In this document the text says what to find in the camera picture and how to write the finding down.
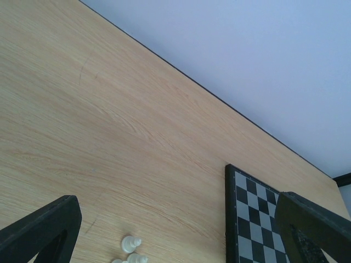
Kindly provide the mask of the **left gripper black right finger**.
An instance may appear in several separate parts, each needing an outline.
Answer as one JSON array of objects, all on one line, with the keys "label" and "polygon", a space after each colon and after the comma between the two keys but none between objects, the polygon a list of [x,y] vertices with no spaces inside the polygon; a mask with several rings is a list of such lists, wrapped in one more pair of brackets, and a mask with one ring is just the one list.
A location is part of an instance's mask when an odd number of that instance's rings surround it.
[{"label": "left gripper black right finger", "polygon": [[350,220],[294,192],[280,192],[275,220],[290,262],[350,262]]}]

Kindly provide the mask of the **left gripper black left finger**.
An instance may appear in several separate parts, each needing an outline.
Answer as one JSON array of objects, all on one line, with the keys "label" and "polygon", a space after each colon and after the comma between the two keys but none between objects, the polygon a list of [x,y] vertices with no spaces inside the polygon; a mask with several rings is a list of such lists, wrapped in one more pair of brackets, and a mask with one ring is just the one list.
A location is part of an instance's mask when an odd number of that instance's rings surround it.
[{"label": "left gripper black left finger", "polygon": [[1,262],[70,262],[81,222],[77,197],[64,195],[1,229]]}]

